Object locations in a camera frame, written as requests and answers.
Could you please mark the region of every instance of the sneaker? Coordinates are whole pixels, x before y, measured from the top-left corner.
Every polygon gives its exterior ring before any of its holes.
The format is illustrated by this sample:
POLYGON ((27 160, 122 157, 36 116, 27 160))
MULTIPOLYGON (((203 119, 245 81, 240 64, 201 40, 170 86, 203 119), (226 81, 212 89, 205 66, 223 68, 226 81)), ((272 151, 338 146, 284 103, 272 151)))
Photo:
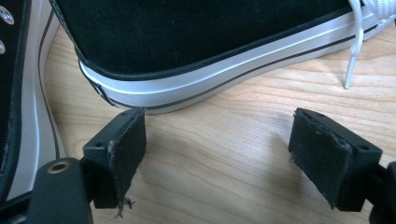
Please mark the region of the sneaker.
POLYGON ((150 113, 353 44, 348 88, 361 41, 384 24, 359 0, 50 1, 98 93, 150 113))
POLYGON ((45 97, 44 70, 59 22, 45 0, 0 4, 0 204, 33 188, 35 171, 64 156, 45 97))

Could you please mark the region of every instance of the white rubber sole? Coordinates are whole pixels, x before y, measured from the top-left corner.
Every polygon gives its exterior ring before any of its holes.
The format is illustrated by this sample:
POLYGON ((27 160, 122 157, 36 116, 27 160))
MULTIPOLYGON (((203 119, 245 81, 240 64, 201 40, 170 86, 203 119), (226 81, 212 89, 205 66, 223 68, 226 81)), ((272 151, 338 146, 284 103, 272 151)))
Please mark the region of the white rubber sole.
POLYGON ((45 98, 45 62, 59 27, 49 1, 32 1, 21 99, 21 150, 10 200, 33 189, 35 172, 64 157, 64 147, 45 98))
MULTIPOLYGON (((364 29, 379 21, 363 7, 364 29)), ((94 72, 79 62, 83 74, 111 104, 121 108, 143 106, 149 114, 166 113, 195 104, 259 74, 299 63, 351 46, 352 12, 296 35, 182 75, 148 81, 119 81, 94 72)))

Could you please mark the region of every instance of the metal grommet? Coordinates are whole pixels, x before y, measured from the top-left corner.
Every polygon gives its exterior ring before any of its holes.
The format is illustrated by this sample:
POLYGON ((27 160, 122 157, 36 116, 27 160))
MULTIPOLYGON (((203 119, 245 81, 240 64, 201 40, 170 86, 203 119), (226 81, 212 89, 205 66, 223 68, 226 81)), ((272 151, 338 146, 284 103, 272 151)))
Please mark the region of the metal grommet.
POLYGON ((49 167, 47 172, 52 175, 59 174, 60 172, 67 170, 69 167, 70 167, 70 163, 68 161, 58 161, 53 163, 49 167))
POLYGON ((6 53, 6 46, 4 46, 3 42, 0 40, 0 54, 6 53))
POLYGON ((0 17, 10 25, 14 24, 14 18, 5 7, 0 6, 0 17))

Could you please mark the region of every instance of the wooden table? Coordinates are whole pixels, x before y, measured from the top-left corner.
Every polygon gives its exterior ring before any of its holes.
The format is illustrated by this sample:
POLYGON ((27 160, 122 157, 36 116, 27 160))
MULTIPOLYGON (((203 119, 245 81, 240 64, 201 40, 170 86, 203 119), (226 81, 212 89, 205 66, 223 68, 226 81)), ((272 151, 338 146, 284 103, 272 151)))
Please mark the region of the wooden table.
MULTIPOLYGON (((316 110, 384 150, 396 161, 396 29, 363 45, 353 86, 343 88, 348 50, 277 69, 199 104, 146 116, 147 154, 124 218, 93 209, 95 223, 367 223, 361 213, 332 210, 299 167, 288 144, 296 107, 316 110)), ((47 95, 67 155, 120 109, 108 105, 78 68, 59 29, 47 62, 47 95)))

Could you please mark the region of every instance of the black plastic piece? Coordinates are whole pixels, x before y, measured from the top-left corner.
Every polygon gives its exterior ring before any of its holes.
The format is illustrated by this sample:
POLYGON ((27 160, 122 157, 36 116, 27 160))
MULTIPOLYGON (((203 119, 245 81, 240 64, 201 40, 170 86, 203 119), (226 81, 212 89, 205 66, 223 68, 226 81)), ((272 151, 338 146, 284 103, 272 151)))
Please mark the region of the black plastic piece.
POLYGON ((298 108, 289 151, 332 208, 361 210, 366 176, 378 165, 381 149, 322 114, 298 108))
POLYGON ((378 164, 382 150, 314 111, 297 108, 289 151, 332 208, 374 206, 370 223, 396 223, 396 162, 378 164))
POLYGON ((38 170, 27 223, 92 223, 78 160, 60 159, 38 170))
POLYGON ((134 108, 117 115, 84 146, 81 162, 96 208, 122 210, 146 143, 145 110, 134 108))
POLYGON ((378 165, 368 186, 367 199, 374 205, 370 223, 396 223, 396 161, 388 169, 378 165))

